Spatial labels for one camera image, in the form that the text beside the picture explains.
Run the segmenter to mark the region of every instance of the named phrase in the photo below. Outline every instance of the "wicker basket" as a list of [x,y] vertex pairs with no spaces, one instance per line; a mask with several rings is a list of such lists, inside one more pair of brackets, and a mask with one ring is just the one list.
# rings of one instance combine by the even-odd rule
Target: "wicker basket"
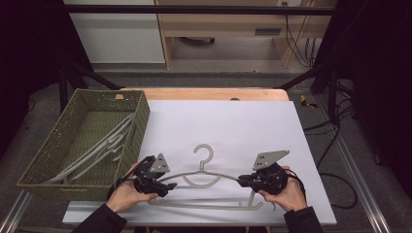
[[[104,158],[74,183],[44,184],[132,113],[134,119],[121,150]],[[144,91],[77,89],[17,186],[47,200],[105,201],[116,178],[123,176],[137,161],[149,114]],[[116,156],[120,156],[120,160],[114,162]]]

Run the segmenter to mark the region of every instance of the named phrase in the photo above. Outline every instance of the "left hand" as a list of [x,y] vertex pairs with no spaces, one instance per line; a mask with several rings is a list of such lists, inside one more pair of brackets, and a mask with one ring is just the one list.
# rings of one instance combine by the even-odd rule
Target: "left hand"
[[[136,165],[137,163],[133,163],[129,171],[134,169]],[[119,213],[135,206],[137,203],[155,199],[157,196],[157,193],[140,193],[134,187],[133,181],[125,181],[113,192],[106,205],[113,212]]]

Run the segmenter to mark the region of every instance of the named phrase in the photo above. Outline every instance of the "right hand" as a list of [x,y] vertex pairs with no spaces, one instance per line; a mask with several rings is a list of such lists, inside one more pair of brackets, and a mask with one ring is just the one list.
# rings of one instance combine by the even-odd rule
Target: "right hand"
[[[282,168],[290,170],[288,166],[283,166]],[[278,195],[272,195],[263,190],[260,190],[258,193],[263,196],[265,201],[278,204],[286,212],[299,211],[308,207],[299,182],[293,178],[288,178],[286,188]]]

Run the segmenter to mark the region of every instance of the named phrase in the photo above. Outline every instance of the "white board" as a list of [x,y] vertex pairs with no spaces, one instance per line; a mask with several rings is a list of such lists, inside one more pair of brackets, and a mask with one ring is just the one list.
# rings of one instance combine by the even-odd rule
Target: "white board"
[[[163,153],[171,169],[164,177],[199,169],[200,160],[214,150],[213,159],[205,164],[209,172],[233,177],[251,174],[260,152],[289,150],[279,160],[289,165],[306,188],[308,204],[313,206],[322,224],[334,224],[336,219],[303,134],[293,102],[269,101],[150,101],[151,116],[145,133],[139,160]],[[207,183],[213,177],[191,177],[197,183]],[[183,179],[164,200],[180,204],[242,206],[247,204],[250,188],[240,187],[232,180],[221,179],[209,188],[194,188]],[[157,207],[140,203],[122,213],[135,225],[273,225],[284,223],[280,207],[274,210],[257,194],[254,204],[263,202],[257,211],[202,210]],[[83,221],[101,203],[72,202],[63,222]]]

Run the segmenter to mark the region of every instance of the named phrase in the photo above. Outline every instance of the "wrist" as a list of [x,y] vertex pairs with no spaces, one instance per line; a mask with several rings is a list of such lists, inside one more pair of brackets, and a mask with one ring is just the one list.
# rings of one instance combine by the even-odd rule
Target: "wrist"
[[114,213],[119,213],[121,212],[121,207],[119,205],[117,205],[116,203],[114,203],[113,201],[108,201],[106,203],[106,206],[112,210]]

